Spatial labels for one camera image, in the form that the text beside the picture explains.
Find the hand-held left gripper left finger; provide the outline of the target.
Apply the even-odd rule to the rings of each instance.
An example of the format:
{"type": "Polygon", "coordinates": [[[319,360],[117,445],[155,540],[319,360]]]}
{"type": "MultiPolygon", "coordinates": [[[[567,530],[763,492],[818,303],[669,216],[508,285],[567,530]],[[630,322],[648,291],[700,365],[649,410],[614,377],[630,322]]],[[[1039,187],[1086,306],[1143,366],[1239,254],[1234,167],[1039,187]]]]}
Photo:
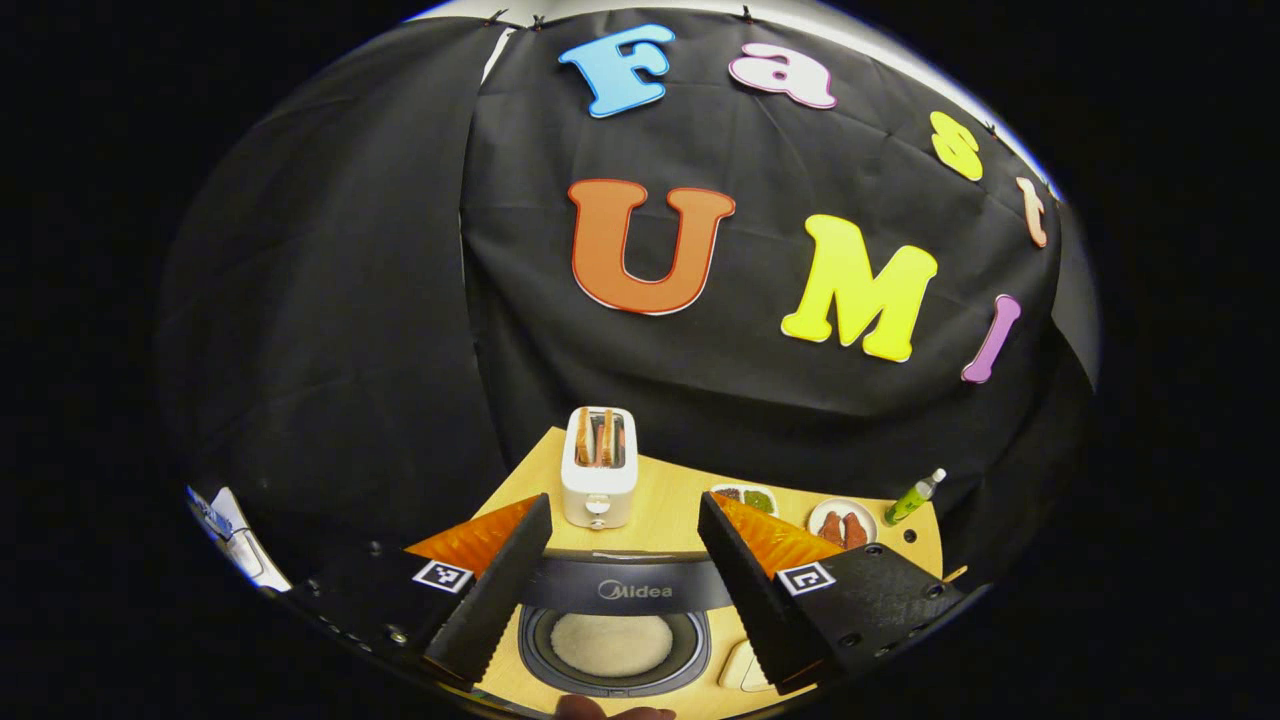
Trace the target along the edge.
{"type": "Polygon", "coordinates": [[[358,650],[471,691],[485,675],[553,529],[530,496],[407,550],[367,542],[291,591],[291,605],[358,650]]]}

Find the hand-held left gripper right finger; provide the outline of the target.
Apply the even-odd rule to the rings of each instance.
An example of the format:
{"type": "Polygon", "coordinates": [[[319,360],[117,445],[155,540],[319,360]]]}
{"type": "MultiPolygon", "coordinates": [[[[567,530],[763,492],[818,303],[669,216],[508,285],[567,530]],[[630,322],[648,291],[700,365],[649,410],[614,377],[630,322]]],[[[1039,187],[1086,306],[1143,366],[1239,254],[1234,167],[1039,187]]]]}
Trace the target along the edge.
{"type": "Polygon", "coordinates": [[[844,550],[723,495],[701,495],[698,534],[781,694],[863,676],[966,609],[884,544],[844,550]]]}

